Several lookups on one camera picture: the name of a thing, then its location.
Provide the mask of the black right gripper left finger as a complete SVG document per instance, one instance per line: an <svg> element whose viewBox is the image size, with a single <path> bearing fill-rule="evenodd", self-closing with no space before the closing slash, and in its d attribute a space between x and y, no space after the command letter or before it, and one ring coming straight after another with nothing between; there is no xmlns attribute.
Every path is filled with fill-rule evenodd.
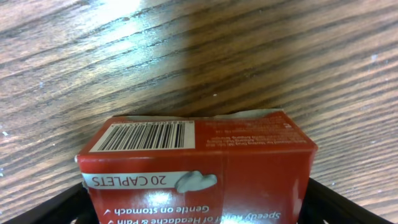
<svg viewBox="0 0 398 224"><path fill-rule="evenodd" d="M4 224L99 224L88 191L76 184Z"/></svg>

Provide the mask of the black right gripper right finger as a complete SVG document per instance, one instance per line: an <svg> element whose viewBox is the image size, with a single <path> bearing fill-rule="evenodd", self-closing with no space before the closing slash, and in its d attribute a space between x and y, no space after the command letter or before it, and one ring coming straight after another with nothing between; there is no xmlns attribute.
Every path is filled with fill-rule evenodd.
<svg viewBox="0 0 398 224"><path fill-rule="evenodd" d="M298 224L392 224L310 179Z"/></svg>

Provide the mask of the red white medicine box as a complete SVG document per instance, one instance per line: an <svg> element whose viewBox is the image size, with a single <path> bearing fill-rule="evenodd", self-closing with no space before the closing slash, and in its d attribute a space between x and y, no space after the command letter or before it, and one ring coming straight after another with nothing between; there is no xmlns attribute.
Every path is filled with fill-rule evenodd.
<svg viewBox="0 0 398 224"><path fill-rule="evenodd" d="M75 160L100 223L296 223L317 149L281 110L117 116Z"/></svg>

